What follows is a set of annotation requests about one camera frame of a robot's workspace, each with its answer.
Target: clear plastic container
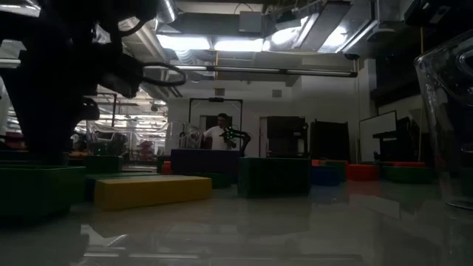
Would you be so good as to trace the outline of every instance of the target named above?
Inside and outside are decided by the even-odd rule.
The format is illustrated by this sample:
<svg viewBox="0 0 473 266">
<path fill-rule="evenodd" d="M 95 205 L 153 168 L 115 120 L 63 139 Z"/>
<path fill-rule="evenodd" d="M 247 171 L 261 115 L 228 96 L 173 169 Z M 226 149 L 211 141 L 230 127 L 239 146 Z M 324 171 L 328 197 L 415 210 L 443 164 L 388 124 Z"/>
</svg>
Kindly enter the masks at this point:
<svg viewBox="0 0 473 266">
<path fill-rule="evenodd" d="M 473 210 L 473 30 L 415 61 L 443 200 Z"/>
<path fill-rule="evenodd" d="M 187 122 L 174 121 L 166 125 L 166 155 L 172 149 L 200 149 L 203 131 Z"/>
<path fill-rule="evenodd" d="M 87 149 L 91 155 L 129 158 L 132 131 L 119 130 L 87 121 Z"/>
</svg>

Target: whiteboard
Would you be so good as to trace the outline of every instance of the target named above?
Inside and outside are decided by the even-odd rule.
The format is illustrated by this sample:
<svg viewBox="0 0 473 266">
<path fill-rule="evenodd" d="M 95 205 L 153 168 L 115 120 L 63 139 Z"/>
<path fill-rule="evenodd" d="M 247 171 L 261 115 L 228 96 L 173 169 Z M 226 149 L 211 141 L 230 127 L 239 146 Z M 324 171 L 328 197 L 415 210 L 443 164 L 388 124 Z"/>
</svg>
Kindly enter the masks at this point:
<svg viewBox="0 0 473 266">
<path fill-rule="evenodd" d="M 396 131 L 396 112 L 389 112 L 360 121 L 360 152 L 362 162 L 373 162 L 374 152 L 380 154 L 379 139 L 374 134 Z"/>
</svg>

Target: ceiling light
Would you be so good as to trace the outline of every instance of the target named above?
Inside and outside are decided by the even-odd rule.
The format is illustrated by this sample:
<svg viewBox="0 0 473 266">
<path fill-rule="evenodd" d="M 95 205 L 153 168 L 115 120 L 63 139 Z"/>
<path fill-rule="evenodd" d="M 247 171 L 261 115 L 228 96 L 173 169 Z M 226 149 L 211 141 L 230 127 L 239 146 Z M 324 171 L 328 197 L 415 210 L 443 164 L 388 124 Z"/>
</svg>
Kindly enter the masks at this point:
<svg viewBox="0 0 473 266">
<path fill-rule="evenodd" d="M 328 36 L 323 46 L 336 47 L 342 45 L 347 39 L 347 29 L 344 27 L 337 27 L 330 36 Z"/>
<path fill-rule="evenodd" d="M 230 52 L 261 52 L 263 47 L 263 39 L 259 38 L 256 40 L 227 40 L 218 41 L 215 44 L 215 50 L 217 51 L 230 51 Z"/>
<path fill-rule="evenodd" d="M 297 33 L 301 27 L 292 27 L 284 30 L 279 30 L 271 36 L 271 40 L 274 44 L 280 45 L 285 43 L 286 41 L 291 40 L 297 36 Z"/>
<path fill-rule="evenodd" d="M 269 41 L 265 41 L 263 44 L 263 51 L 269 51 L 271 49 L 271 43 Z"/>
<path fill-rule="evenodd" d="M 309 16 L 301 18 L 301 27 L 304 26 L 305 22 L 309 19 Z"/>
<path fill-rule="evenodd" d="M 157 35 L 157 39 L 164 48 L 173 49 L 176 51 L 209 50 L 211 48 L 208 38 L 202 36 L 191 37 Z"/>
</svg>

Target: white shirt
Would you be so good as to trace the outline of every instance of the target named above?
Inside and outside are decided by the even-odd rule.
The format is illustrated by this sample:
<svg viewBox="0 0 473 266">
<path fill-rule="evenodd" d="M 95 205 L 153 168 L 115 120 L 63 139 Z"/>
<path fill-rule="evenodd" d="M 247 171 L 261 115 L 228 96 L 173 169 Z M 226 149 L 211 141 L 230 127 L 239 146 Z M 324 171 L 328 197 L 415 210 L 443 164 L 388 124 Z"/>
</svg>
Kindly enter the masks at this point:
<svg viewBox="0 0 473 266">
<path fill-rule="evenodd" d="M 223 134 L 223 129 L 219 126 L 214 126 L 204 132 L 204 137 L 212 138 L 212 149 L 213 150 L 229 150 L 228 144 L 225 143 L 223 137 L 220 135 Z"/>
</svg>

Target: red block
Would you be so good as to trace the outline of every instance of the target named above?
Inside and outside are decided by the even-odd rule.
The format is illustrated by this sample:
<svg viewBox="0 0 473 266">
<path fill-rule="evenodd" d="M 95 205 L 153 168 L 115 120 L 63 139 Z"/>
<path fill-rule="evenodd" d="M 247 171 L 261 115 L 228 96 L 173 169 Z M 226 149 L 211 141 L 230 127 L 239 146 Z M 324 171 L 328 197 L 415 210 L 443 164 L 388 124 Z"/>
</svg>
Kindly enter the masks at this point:
<svg viewBox="0 0 473 266">
<path fill-rule="evenodd" d="M 172 174 L 171 162 L 164 161 L 163 166 L 161 166 L 161 174 Z"/>
<path fill-rule="evenodd" d="M 347 179 L 355 181 L 379 180 L 379 167 L 370 165 L 348 165 Z"/>
</svg>

